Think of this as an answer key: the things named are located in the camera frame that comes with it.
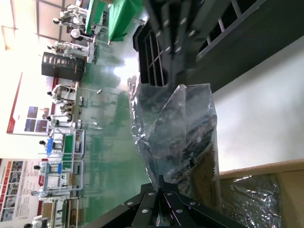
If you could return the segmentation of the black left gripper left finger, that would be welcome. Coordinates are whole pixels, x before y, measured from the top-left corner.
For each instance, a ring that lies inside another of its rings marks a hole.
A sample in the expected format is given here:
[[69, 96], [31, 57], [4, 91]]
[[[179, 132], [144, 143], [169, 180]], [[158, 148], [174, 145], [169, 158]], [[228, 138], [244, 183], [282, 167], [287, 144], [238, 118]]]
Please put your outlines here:
[[141, 185], [140, 193], [123, 204], [131, 214], [131, 227], [158, 227], [161, 214], [161, 196], [163, 194], [163, 176], [156, 189], [151, 183]]

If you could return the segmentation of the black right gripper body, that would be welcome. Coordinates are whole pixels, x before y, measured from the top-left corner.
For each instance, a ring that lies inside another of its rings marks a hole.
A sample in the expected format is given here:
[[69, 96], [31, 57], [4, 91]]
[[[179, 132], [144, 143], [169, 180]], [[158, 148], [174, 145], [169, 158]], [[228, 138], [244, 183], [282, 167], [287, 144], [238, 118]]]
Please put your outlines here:
[[208, 0], [146, 0], [145, 8], [157, 38], [166, 31], [172, 38], [176, 38], [181, 23], [193, 20], [207, 3]]

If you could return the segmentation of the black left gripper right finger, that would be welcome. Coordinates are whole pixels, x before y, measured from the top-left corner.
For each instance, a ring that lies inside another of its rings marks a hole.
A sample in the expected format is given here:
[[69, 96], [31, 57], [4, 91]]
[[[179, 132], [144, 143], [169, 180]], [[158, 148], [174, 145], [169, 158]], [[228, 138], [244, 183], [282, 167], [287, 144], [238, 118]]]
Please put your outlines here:
[[166, 183], [163, 176], [161, 176], [161, 216], [163, 217], [165, 226], [175, 228], [197, 227], [180, 200], [176, 186]]

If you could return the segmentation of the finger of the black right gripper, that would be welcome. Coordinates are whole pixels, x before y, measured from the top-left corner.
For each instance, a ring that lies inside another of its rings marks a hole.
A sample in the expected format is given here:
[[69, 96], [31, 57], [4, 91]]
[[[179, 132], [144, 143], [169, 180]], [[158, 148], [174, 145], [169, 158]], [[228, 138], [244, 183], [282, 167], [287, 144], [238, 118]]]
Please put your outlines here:
[[189, 67], [196, 62], [198, 33], [185, 33], [177, 38], [177, 80], [182, 80]]
[[175, 84], [174, 72], [176, 36], [170, 30], [156, 31], [156, 38], [162, 49], [162, 68], [167, 75], [168, 84]]

